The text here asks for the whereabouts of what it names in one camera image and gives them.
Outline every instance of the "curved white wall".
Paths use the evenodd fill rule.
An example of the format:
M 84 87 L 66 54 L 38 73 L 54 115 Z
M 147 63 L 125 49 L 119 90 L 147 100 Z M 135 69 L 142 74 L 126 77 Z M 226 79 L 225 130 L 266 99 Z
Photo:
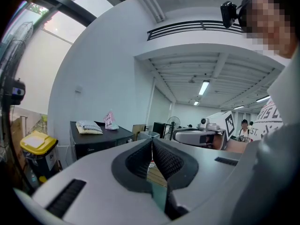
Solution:
M 59 140 L 59 146 L 66 149 L 70 144 L 70 121 L 102 121 L 110 109 L 125 129 L 146 122 L 153 77 L 139 67 L 133 54 L 147 41 L 146 31 L 152 27 L 137 0 L 127 0 L 97 18 L 74 42 L 57 72 L 49 101 L 48 134 Z M 140 86 L 143 92 L 136 89 Z M 60 159 L 65 167 L 65 158 Z
M 252 60 L 256 59 L 280 70 L 287 66 L 290 61 L 290 59 L 275 55 L 273 51 L 257 44 L 254 39 L 230 32 L 207 30 L 187 31 L 158 37 L 140 46 L 135 52 L 135 57 L 139 60 L 145 60 L 157 56 L 199 51 L 230 53 Z

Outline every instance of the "white machine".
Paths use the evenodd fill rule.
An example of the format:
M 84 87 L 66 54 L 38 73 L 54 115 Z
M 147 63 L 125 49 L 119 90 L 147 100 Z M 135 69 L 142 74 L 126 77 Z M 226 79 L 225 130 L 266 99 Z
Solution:
M 225 150 L 230 136 L 233 134 L 234 122 L 231 112 L 218 112 L 207 118 L 202 118 L 198 128 L 177 129 L 173 139 L 187 145 L 210 148 L 216 134 L 222 136 L 220 150 Z

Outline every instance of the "air vent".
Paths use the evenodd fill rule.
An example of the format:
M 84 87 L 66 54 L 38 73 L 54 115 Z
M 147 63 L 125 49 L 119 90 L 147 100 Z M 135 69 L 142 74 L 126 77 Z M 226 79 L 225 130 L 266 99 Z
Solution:
M 215 161 L 220 162 L 220 163 L 225 163 L 231 166 L 236 166 L 238 164 L 238 160 L 234 160 L 234 159 L 229 159 L 229 158 L 225 158 L 225 157 L 217 157 L 215 159 Z
M 47 207 L 47 210 L 53 215 L 62 218 L 85 184 L 85 181 L 77 179 L 72 180 Z

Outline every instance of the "black vent grille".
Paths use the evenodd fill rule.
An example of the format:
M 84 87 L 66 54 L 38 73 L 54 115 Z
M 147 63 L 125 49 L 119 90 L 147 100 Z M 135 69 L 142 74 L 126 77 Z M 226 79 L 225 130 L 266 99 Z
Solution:
M 85 184 L 85 181 L 73 179 L 46 209 L 62 218 Z
M 153 144 L 152 150 L 155 164 L 166 180 L 176 174 L 183 167 L 183 159 L 171 153 L 165 147 Z
M 151 144 L 152 141 L 147 141 L 148 145 L 141 147 L 139 150 L 130 154 L 125 161 L 126 167 L 134 175 L 146 179 L 149 164 L 151 162 Z
M 238 164 L 238 160 L 234 160 L 234 159 L 229 159 L 229 158 L 225 158 L 225 157 L 217 157 L 215 159 L 215 161 L 220 162 L 220 163 L 225 163 L 231 166 L 236 166 Z

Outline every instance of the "white shirt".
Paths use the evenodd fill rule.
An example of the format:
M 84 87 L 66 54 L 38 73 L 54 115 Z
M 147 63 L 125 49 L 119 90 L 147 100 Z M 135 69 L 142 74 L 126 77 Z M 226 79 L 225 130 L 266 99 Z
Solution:
M 248 129 L 245 132 L 243 129 L 240 131 L 239 139 L 241 142 L 246 142 L 246 143 L 248 143 L 250 141 Z

